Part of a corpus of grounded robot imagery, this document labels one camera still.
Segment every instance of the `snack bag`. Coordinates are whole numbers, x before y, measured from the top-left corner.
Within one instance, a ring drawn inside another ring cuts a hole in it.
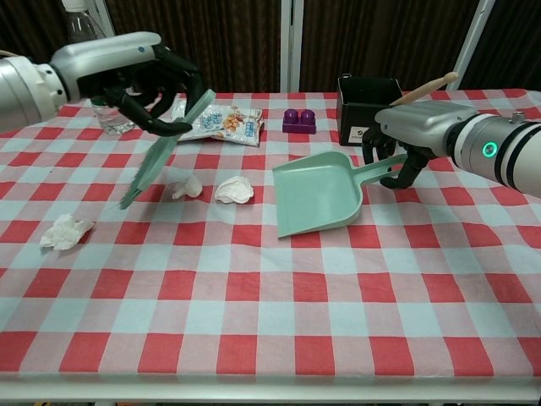
[[[173,108],[172,119],[182,117],[186,101],[182,100]],[[263,125],[263,111],[254,108],[210,105],[197,120],[191,131],[183,134],[180,141],[215,138],[238,144],[259,146],[260,129]]]

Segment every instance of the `crumpled tissue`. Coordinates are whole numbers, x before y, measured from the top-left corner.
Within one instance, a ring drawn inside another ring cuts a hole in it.
[[[174,185],[172,198],[180,199],[182,196],[197,197],[203,191],[203,185],[194,175],[191,175],[186,182],[179,182]]]
[[[52,247],[54,251],[69,250],[93,227],[90,220],[76,222],[71,214],[62,214],[41,236],[40,247]]]
[[[246,203],[254,195],[254,188],[248,178],[244,176],[233,176],[223,182],[216,192],[214,198],[224,203]]]

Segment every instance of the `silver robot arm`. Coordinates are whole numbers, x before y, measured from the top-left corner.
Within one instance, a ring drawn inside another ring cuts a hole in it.
[[[363,146],[365,161],[374,159],[371,147],[383,149],[382,157],[397,141],[408,154],[397,178],[382,179],[386,187],[409,187],[430,159],[450,156],[465,171],[541,198],[541,123],[520,112],[505,118],[448,101],[421,101],[382,110],[375,121]]]
[[[140,94],[128,95],[134,87]],[[152,32],[134,32],[65,46],[50,63],[25,57],[0,59],[0,132],[21,129],[54,117],[66,103],[100,97],[142,129],[161,136],[191,130],[186,123],[159,117],[179,91],[187,111],[206,88],[197,67],[172,53]],[[151,108],[144,107],[160,100]]]

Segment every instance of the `brown curtain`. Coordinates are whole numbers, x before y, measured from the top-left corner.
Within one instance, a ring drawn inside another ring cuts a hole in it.
[[[340,74],[397,78],[403,90],[452,71],[473,0],[304,0],[301,91]]]
[[[541,91],[541,1],[495,3],[461,88]]]
[[[1,0],[0,49],[45,63],[68,43],[61,0]]]
[[[117,34],[150,30],[215,91],[279,91],[280,0],[107,0]]]

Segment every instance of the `black paper box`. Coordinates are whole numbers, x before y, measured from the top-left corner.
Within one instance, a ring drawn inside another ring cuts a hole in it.
[[[340,145],[362,145],[363,133],[375,124],[375,114],[400,97],[396,79],[343,74],[338,78],[336,104]]]

